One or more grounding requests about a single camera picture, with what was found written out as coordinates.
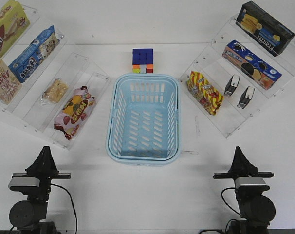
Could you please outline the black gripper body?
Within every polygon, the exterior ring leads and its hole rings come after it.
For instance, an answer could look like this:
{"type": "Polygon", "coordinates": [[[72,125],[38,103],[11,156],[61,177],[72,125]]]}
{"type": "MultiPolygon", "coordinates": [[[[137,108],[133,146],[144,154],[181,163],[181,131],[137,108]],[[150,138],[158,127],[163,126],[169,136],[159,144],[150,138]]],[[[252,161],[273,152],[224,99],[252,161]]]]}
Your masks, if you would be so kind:
{"type": "Polygon", "coordinates": [[[40,180],[38,188],[22,189],[23,195],[27,196],[27,199],[34,202],[47,202],[49,199],[49,193],[51,192],[52,179],[70,179],[70,173],[57,173],[56,175],[27,175],[26,173],[13,173],[14,177],[35,177],[40,180]]]}
{"type": "MultiPolygon", "coordinates": [[[[232,173],[214,173],[213,175],[213,179],[232,179],[233,181],[235,181],[237,178],[239,177],[262,177],[263,179],[265,178],[273,178],[274,177],[274,173],[272,172],[259,172],[257,174],[232,174],[232,173]]],[[[243,189],[243,190],[238,190],[235,188],[235,194],[236,194],[236,199],[238,202],[243,202],[243,201],[247,201],[250,200],[254,197],[260,196],[262,195],[263,192],[261,191],[256,191],[256,190],[252,190],[252,189],[243,189]]]]}

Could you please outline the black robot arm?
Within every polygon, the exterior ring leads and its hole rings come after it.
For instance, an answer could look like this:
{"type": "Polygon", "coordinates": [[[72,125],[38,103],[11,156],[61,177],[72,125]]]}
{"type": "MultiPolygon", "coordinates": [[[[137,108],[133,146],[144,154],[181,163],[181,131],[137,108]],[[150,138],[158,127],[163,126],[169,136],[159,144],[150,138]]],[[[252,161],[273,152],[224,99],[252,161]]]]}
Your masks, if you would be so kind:
{"type": "Polygon", "coordinates": [[[27,196],[13,205],[9,220],[20,234],[59,234],[55,223],[45,221],[51,181],[70,179],[70,173],[60,173],[49,146],[44,146],[36,160],[24,173],[13,173],[8,188],[27,196]]]}
{"type": "Polygon", "coordinates": [[[233,179],[233,187],[241,220],[232,219],[225,228],[226,234],[267,234],[268,226],[276,215],[273,202],[262,195],[270,189],[265,178],[272,178],[272,172],[259,172],[243,154],[235,148],[234,159],[226,173],[214,173],[214,179],[233,179]]]}

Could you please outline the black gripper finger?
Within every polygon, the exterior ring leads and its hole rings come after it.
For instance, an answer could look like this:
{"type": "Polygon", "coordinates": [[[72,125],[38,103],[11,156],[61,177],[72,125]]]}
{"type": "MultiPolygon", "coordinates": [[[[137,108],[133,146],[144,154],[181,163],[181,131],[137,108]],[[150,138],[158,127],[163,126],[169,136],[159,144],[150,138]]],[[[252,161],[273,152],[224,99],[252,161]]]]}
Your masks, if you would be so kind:
{"type": "Polygon", "coordinates": [[[257,174],[258,168],[248,161],[242,150],[239,148],[241,170],[245,174],[257,174]]]}
{"type": "Polygon", "coordinates": [[[57,167],[55,165],[55,162],[54,162],[53,157],[52,157],[51,149],[50,149],[49,146],[47,147],[46,159],[47,159],[47,163],[48,163],[47,171],[50,174],[57,174],[59,172],[59,170],[57,169],[57,167]]]}
{"type": "Polygon", "coordinates": [[[239,146],[236,146],[235,152],[234,152],[233,162],[232,162],[230,170],[229,170],[230,173],[234,174],[240,169],[239,162],[240,162],[240,159],[239,159],[239,146]]]}
{"type": "Polygon", "coordinates": [[[25,169],[27,174],[37,174],[43,172],[45,169],[45,151],[47,147],[44,146],[35,161],[25,169]]]}

